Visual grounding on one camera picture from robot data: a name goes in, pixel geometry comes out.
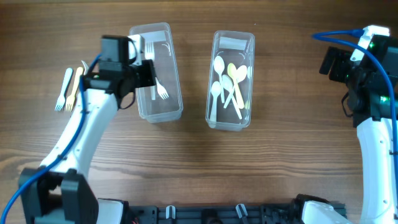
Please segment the white plastic fork crossing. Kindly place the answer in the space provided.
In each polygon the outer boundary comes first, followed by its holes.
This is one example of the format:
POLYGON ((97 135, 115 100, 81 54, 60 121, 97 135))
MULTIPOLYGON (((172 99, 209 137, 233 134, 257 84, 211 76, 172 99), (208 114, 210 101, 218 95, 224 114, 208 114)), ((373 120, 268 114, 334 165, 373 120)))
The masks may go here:
POLYGON ((156 81, 156 87, 157 87, 157 92, 159 94, 159 96, 163 99, 166 100, 169 97, 169 94, 167 92, 167 90, 165 89, 165 87, 160 83, 160 81, 158 80, 158 78, 155 78, 156 81))

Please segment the white plastic knife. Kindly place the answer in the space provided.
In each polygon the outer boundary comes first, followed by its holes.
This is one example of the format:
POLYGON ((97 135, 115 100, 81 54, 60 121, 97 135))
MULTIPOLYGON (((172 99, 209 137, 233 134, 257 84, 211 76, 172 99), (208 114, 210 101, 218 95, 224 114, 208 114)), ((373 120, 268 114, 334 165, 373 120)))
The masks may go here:
MULTIPOLYGON (((145 58, 147 60, 155 60, 155 52, 154 52, 154 43, 152 41, 146 41, 146 46, 145 46, 145 58)), ((155 100, 155 86, 152 86, 150 88, 150 93, 151 93, 151 100, 155 100)))

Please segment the yellow plastic fork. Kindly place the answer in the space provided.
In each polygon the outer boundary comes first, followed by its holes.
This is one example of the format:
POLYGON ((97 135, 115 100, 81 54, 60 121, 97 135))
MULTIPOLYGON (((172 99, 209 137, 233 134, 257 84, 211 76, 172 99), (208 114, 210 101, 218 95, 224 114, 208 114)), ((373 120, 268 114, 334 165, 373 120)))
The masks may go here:
POLYGON ((78 67, 75 73, 75 78, 72 86, 72 91, 70 95, 66 99, 66 105, 65 105, 65 110, 68 112, 73 111, 73 107, 75 105, 75 100, 76 100, 76 93, 78 90, 79 82, 80 82, 80 77, 83 75, 84 68, 83 67, 78 67))

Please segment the white plastic fork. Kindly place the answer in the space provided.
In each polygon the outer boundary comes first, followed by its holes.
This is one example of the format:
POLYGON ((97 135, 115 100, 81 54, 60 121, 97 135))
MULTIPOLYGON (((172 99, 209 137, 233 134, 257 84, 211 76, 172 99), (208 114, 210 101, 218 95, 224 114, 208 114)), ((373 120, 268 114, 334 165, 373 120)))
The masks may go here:
POLYGON ((61 87, 61 90, 60 90, 60 94, 59 94, 59 96, 57 98, 57 102, 56 102, 56 105, 55 105, 55 111, 63 110, 63 107, 64 107, 65 102, 66 102, 65 95, 66 95, 66 92, 67 92, 67 88, 68 88, 68 86, 70 84, 70 80, 72 78, 72 75, 73 75, 73 69, 72 68, 67 68, 65 70, 65 74, 64 74, 64 78, 63 78, 63 83, 62 83, 62 87, 61 87))

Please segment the clear plastic fork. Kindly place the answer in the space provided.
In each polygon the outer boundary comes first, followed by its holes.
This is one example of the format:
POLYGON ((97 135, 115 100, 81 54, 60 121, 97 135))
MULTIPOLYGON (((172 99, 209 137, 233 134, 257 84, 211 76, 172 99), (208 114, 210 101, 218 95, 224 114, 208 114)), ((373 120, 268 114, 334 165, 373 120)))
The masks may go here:
POLYGON ((86 75, 88 73, 89 66, 87 65, 87 63, 84 60, 82 60, 81 62, 83 64, 83 68, 84 68, 83 74, 86 75))

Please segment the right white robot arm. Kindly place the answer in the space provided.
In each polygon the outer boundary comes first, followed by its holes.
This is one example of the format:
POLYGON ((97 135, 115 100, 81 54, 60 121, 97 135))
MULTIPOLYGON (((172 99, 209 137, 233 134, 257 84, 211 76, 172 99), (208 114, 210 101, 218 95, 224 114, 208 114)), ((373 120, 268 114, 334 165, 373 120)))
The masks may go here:
POLYGON ((320 73, 348 89, 341 100, 351 110, 363 162, 361 223, 397 223, 397 39, 374 34, 365 47, 336 39, 338 31, 313 38, 363 54, 330 47, 320 73))

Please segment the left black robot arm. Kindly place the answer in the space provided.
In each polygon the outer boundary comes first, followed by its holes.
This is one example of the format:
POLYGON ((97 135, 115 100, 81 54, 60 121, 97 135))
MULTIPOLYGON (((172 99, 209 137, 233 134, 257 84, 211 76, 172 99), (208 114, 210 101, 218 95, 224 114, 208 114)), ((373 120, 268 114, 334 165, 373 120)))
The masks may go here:
POLYGON ((27 223, 133 223, 127 201, 97 198, 88 184, 99 141, 123 98, 155 84, 139 35, 104 35, 101 53, 78 81, 80 94, 60 139, 36 169, 25 168, 11 201, 21 198, 27 223))

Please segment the left clear plastic container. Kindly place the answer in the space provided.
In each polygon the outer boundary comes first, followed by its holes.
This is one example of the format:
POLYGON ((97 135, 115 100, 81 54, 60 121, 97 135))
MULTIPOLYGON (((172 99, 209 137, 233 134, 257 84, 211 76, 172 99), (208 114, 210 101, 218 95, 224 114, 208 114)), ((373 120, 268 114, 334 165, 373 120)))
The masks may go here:
POLYGON ((140 59, 153 62, 156 75, 154 86, 136 90, 140 117, 150 123, 179 119, 183 100, 169 24, 134 26, 129 31, 129 38, 134 40, 129 45, 130 57, 134 57, 138 50, 140 59))

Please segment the clear plastic container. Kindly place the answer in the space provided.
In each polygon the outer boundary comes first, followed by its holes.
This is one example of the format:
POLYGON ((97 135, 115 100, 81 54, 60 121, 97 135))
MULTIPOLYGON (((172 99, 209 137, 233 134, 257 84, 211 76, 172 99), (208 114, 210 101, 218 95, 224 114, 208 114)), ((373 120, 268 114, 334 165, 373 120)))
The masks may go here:
POLYGON ((150 123, 179 119, 183 100, 169 24, 134 26, 129 31, 129 38, 134 40, 129 45, 130 57, 134 57, 138 50, 140 59, 153 62, 156 75, 154 86, 136 90, 140 117, 150 123))
POLYGON ((214 34, 205 119, 210 128, 241 131, 251 122, 255 36, 218 30, 214 34))

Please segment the right clear plastic container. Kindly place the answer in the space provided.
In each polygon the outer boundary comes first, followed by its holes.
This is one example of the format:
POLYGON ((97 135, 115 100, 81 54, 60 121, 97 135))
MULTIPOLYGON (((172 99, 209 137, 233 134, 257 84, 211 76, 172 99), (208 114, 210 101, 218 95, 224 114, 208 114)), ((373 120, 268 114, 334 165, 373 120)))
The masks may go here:
POLYGON ((210 128, 241 131, 251 122, 255 36, 218 30, 214 34, 205 119, 210 128))

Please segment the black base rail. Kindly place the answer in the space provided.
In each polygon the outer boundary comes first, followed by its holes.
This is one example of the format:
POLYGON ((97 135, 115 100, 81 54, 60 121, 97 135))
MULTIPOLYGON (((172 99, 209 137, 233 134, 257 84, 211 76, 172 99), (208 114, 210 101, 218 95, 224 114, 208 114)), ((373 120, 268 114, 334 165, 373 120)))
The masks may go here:
POLYGON ((130 224, 303 223, 304 204, 266 203, 215 207, 131 206, 130 224))

